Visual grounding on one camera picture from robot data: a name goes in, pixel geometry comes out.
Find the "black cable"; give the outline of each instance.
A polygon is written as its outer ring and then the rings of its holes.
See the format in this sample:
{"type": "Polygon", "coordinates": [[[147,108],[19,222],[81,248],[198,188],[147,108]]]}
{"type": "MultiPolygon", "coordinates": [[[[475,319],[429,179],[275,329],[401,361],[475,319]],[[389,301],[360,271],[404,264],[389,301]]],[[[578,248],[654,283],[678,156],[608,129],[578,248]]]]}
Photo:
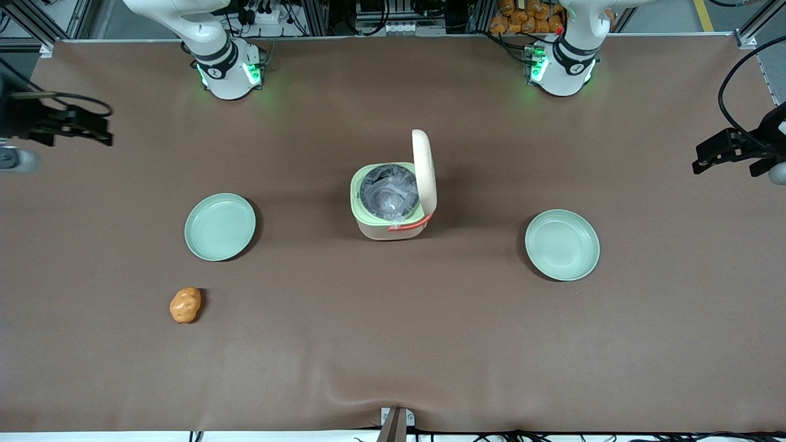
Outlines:
{"type": "MultiPolygon", "coordinates": [[[[505,40],[502,39],[501,35],[499,37],[497,37],[496,35],[490,33],[489,31],[478,30],[478,31],[471,31],[469,33],[470,34],[485,35],[486,37],[491,39],[491,41],[497,43],[498,45],[507,46],[507,47],[509,47],[511,49],[524,49],[523,45],[514,45],[513,43],[508,43],[508,42],[506,42],[505,40]]],[[[529,38],[531,38],[533,40],[537,40],[539,42],[548,43],[550,45],[556,43],[556,40],[553,41],[553,42],[550,42],[549,40],[542,39],[542,38],[538,37],[537,35],[528,34],[526,32],[520,32],[520,33],[518,33],[516,35],[524,35],[525,37],[529,37],[529,38]]]]}
{"type": "Polygon", "coordinates": [[[189,431],[189,442],[201,442],[202,436],[204,436],[204,431],[189,431]]]}
{"type": "MultiPolygon", "coordinates": [[[[770,47],[770,46],[774,46],[774,45],[776,45],[776,44],[778,44],[778,43],[780,43],[780,42],[786,42],[786,35],[782,35],[781,37],[778,37],[777,39],[770,40],[770,41],[768,41],[768,42],[764,43],[763,45],[761,45],[761,46],[757,47],[756,49],[752,50],[751,52],[749,52],[749,53],[746,53],[746,54],[745,54],[745,57],[742,57],[742,58],[740,59],[740,61],[738,61],[738,62],[737,62],[735,65],[734,65],[734,67],[732,68],[732,70],[731,70],[731,71],[729,71],[729,73],[728,73],[728,74],[726,74],[726,78],[724,78],[724,79],[723,79],[723,83],[721,83],[721,88],[718,90],[718,107],[721,109],[721,113],[722,113],[722,114],[723,114],[723,116],[726,118],[726,121],[728,121],[728,122],[729,122],[729,124],[731,124],[731,125],[732,125],[732,127],[734,127],[735,129],[737,129],[737,130],[738,130],[738,131],[739,131],[739,132],[740,132],[740,133],[741,133],[741,134],[742,134],[742,135],[743,135],[745,138],[747,138],[747,139],[751,140],[752,142],[754,142],[754,143],[758,144],[758,145],[759,145],[759,146],[760,146],[762,149],[764,149],[765,151],[766,151],[766,150],[768,150],[768,149],[767,149],[767,147],[766,147],[766,146],[765,146],[763,143],[761,143],[759,140],[757,140],[756,138],[754,138],[754,137],[753,137],[753,135],[751,135],[751,133],[750,133],[750,132],[748,132],[748,131],[744,130],[744,129],[742,128],[742,126],[740,126],[740,124],[739,124],[739,123],[737,123],[737,121],[736,121],[735,119],[733,119],[733,118],[732,118],[731,114],[729,114],[729,111],[726,109],[726,104],[723,102],[723,92],[726,90],[726,86],[728,86],[728,85],[729,85],[729,81],[730,81],[730,80],[732,79],[732,77],[734,76],[734,73],[735,73],[735,72],[737,72],[737,69],[739,69],[739,68],[740,68],[740,66],[742,66],[742,65],[743,65],[743,63],[745,63],[746,61],[748,61],[748,60],[750,60],[751,58],[755,57],[757,53],[760,53],[760,52],[762,52],[763,50],[767,49],[768,47],[770,47]]],[[[700,436],[700,437],[697,437],[697,438],[695,438],[695,439],[694,439],[694,441],[696,441],[696,440],[701,440],[701,439],[703,439],[703,438],[705,438],[705,437],[713,436],[713,435],[716,435],[716,434],[723,435],[723,434],[738,434],[738,433],[729,433],[729,432],[717,432],[717,433],[711,433],[711,434],[709,434],[709,435],[706,435],[706,436],[700,436]]],[[[755,437],[755,436],[753,436],[752,438],[750,438],[750,440],[754,440],[755,442],[764,442],[764,440],[763,440],[763,439],[761,439],[761,438],[759,438],[759,437],[755,437]]]]}
{"type": "Polygon", "coordinates": [[[426,18],[441,17],[441,16],[445,15],[445,10],[447,9],[446,6],[443,6],[442,8],[437,9],[436,11],[429,12],[425,8],[421,8],[420,6],[418,6],[419,2],[420,2],[420,0],[410,0],[410,8],[413,11],[415,11],[415,13],[417,15],[420,15],[420,16],[423,16],[423,17],[426,17],[426,18]]]}
{"type": "MultiPolygon", "coordinates": [[[[2,58],[0,58],[0,64],[2,64],[6,69],[9,70],[9,72],[13,73],[20,80],[24,81],[27,85],[29,85],[33,89],[37,90],[38,92],[49,92],[47,90],[44,90],[39,85],[33,83],[26,76],[23,76],[11,64],[9,64],[7,61],[3,60],[2,58]]],[[[98,100],[97,98],[87,97],[86,95],[80,95],[80,94],[70,94],[68,92],[52,92],[51,94],[52,94],[51,97],[46,97],[46,98],[49,98],[49,99],[51,99],[51,100],[55,101],[56,103],[61,104],[63,106],[68,106],[69,104],[66,101],[62,101],[60,98],[71,98],[73,100],[88,101],[90,103],[94,103],[96,105],[100,105],[100,106],[104,107],[106,109],[106,111],[107,111],[107,112],[104,112],[104,113],[96,114],[96,116],[99,116],[101,118],[105,118],[107,116],[111,116],[113,113],[115,113],[114,109],[112,109],[112,106],[108,105],[104,101],[98,100]]]]}
{"type": "Polygon", "coordinates": [[[230,21],[230,13],[226,11],[226,8],[224,8],[224,17],[226,17],[226,25],[230,27],[230,35],[240,37],[240,34],[235,31],[235,28],[232,26],[232,21],[230,21]]]}
{"type": "Polygon", "coordinates": [[[6,15],[6,13],[0,11],[0,26],[2,26],[2,29],[0,29],[0,34],[6,31],[9,24],[11,24],[11,16],[6,15]]]}
{"type": "Polygon", "coordinates": [[[111,116],[113,113],[115,113],[115,109],[112,109],[112,106],[108,105],[104,101],[101,101],[101,100],[99,100],[97,98],[87,97],[86,95],[80,95],[80,94],[70,94],[68,92],[53,92],[53,94],[54,94],[54,96],[52,97],[52,99],[54,99],[54,98],[71,98],[72,100],[87,101],[89,103],[94,103],[96,105],[99,105],[99,106],[103,107],[104,109],[106,109],[106,112],[104,112],[104,113],[97,113],[96,114],[96,116],[99,116],[101,118],[106,118],[107,116],[111,116]]]}
{"type": "MultiPolygon", "coordinates": [[[[31,81],[31,80],[28,78],[28,77],[26,77],[26,76],[23,76],[23,75],[22,75],[22,74],[21,74],[19,71],[17,71],[17,70],[16,70],[16,69],[15,69],[15,68],[14,68],[12,65],[10,65],[10,64],[9,64],[7,61],[3,60],[3,59],[2,59],[2,57],[0,57],[0,64],[2,64],[3,66],[5,66],[5,68],[6,68],[6,69],[8,69],[8,71],[9,71],[9,72],[11,72],[11,73],[12,73],[12,74],[14,74],[15,76],[17,76],[17,78],[18,78],[18,79],[20,79],[20,80],[24,81],[24,83],[25,83],[26,85],[28,85],[28,86],[32,87],[33,89],[37,90],[38,92],[46,92],[45,90],[43,90],[43,88],[42,88],[42,87],[40,87],[39,85],[37,85],[37,84],[33,83],[33,82],[32,82],[32,81],[31,81]]],[[[63,106],[68,106],[68,103],[66,103],[65,101],[59,100],[59,99],[57,99],[57,98],[52,98],[52,99],[53,99],[55,102],[57,102],[57,103],[60,103],[60,104],[61,104],[61,105],[63,105],[63,106]]]]}
{"type": "Polygon", "coordinates": [[[300,19],[297,17],[297,15],[295,15],[294,9],[292,8],[292,4],[289,2],[289,0],[285,0],[281,3],[284,5],[284,8],[287,10],[287,13],[292,18],[292,22],[294,22],[297,30],[300,31],[301,34],[303,34],[303,37],[307,37],[308,32],[306,32],[306,28],[303,26],[302,23],[300,23],[300,19]]]}
{"type": "Polygon", "coordinates": [[[513,50],[512,48],[508,48],[506,45],[502,45],[502,49],[504,49],[505,53],[507,53],[513,60],[518,61],[519,63],[522,63],[522,64],[527,64],[527,61],[525,61],[523,58],[519,58],[513,52],[511,52],[513,50]]]}
{"type": "Polygon", "coordinates": [[[719,2],[718,0],[707,0],[707,1],[712,3],[713,5],[720,6],[722,8],[736,8],[737,6],[740,6],[737,5],[736,3],[724,3],[724,2],[719,2]]]}
{"type": "Polygon", "coordinates": [[[354,3],[354,0],[347,0],[347,2],[345,3],[344,7],[347,8],[347,6],[349,6],[348,9],[349,9],[350,13],[346,14],[346,12],[345,12],[344,23],[347,25],[347,28],[349,28],[350,32],[352,32],[355,35],[362,35],[362,36],[368,37],[368,36],[376,34],[379,31],[382,31],[382,29],[385,27],[385,24],[387,24],[387,20],[391,16],[391,9],[390,9],[390,5],[388,5],[388,3],[387,3],[387,0],[381,0],[381,1],[382,1],[382,10],[380,12],[380,23],[376,26],[376,28],[373,31],[371,31],[368,34],[364,34],[362,31],[358,31],[358,29],[355,26],[352,26],[352,23],[350,23],[350,17],[352,15],[352,13],[351,13],[351,10],[352,10],[351,6],[354,3]]]}

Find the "green led light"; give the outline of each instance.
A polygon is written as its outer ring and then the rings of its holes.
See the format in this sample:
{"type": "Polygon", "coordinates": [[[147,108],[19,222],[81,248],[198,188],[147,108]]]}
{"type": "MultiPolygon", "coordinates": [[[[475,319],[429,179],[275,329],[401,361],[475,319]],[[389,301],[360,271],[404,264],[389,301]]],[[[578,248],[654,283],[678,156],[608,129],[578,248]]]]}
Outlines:
{"type": "Polygon", "coordinates": [[[200,67],[197,64],[196,69],[199,72],[200,77],[202,77],[202,84],[204,84],[205,87],[208,87],[208,79],[204,78],[204,72],[202,72],[202,67],[200,67]]]}
{"type": "Polygon", "coordinates": [[[543,73],[545,69],[549,66],[549,58],[543,57],[535,66],[532,67],[532,75],[530,79],[535,82],[540,82],[543,80],[543,73]]]}
{"type": "Polygon", "coordinates": [[[253,64],[249,65],[243,63],[243,70],[245,71],[246,76],[248,77],[248,81],[251,84],[259,83],[259,68],[257,68],[253,64]]]}

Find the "yellow floor stripe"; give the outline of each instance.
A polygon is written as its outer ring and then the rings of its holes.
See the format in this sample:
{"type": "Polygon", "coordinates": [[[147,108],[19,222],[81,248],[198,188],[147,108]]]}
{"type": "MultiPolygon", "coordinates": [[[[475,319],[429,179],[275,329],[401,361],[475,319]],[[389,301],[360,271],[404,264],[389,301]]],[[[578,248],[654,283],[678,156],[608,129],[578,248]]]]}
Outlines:
{"type": "Polygon", "coordinates": [[[701,28],[704,32],[713,32],[715,29],[712,27],[710,14],[707,12],[707,5],[704,5],[704,0],[693,0],[693,5],[696,6],[696,13],[699,14],[701,28]]]}

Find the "gray floor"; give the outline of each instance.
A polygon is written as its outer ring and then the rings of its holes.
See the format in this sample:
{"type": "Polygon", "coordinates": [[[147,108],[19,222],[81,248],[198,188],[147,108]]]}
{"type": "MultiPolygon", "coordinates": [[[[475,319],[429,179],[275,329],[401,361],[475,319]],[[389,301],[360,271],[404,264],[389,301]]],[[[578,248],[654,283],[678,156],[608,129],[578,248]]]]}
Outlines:
{"type": "MultiPolygon", "coordinates": [[[[756,40],[761,45],[784,33],[786,33],[786,9],[781,9],[772,20],[767,22],[756,36],[756,40]]],[[[786,42],[763,50],[758,57],[775,102],[783,103],[786,101],[786,42]]]]}
{"type": "Polygon", "coordinates": [[[120,0],[110,0],[105,16],[99,19],[100,39],[176,39],[172,31],[153,20],[132,13],[120,0]]]}
{"type": "Polygon", "coordinates": [[[658,0],[639,6],[623,33],[667,34],[701,31],[699,15],[691,0],[658,0]]]}
{"type": "MultiPolygon", "coordinates": [[[[39,53],[0,53],[0,57],[11,64],[11,66],[13,66],[13,68],[16,69],[20,74],[30,78],[30,76],[33,74],[35,63],[39,60],[39,53]]],[[[0,72],[12,75],[1,65],[0,72]]]]}
{"type": "MultiPolygon", "coordinates": [[[[733,3],[736,0],[721,1],[733,3]]],[[[747,19],[751,18],[751,15],[753,15],[753,13],[756,12],[762,5],[762,3],[759,2],[749,6],[741,6],[739,8],[723,8],[706,1],[704,3],[707,5],[707,13],[710,14],[712,27],[716,31],[734,31],[735,29],[742,27],[747,19]]]]}

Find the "red handle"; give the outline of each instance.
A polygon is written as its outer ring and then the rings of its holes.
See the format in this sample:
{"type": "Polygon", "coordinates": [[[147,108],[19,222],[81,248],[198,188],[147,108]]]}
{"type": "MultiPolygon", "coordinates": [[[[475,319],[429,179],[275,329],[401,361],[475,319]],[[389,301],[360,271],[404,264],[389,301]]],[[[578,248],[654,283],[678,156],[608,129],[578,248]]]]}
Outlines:
{"type": "Polygon", "coordinates": [[[421,219],[420,221],[418,221],[415,224],[407,224],[406,226],[398,226],[398,227],[390,226],[390,227],[387,228],[387,231],[388,232],[404,232],[404,231],[407,231],[407,230],[417,229],[418,227],[425,226],[426,223],[428,223],[428,221],[432,218],[432,215],[434,215],[434,214],[433,213],[429,213],[423,219],[421,219]]]}

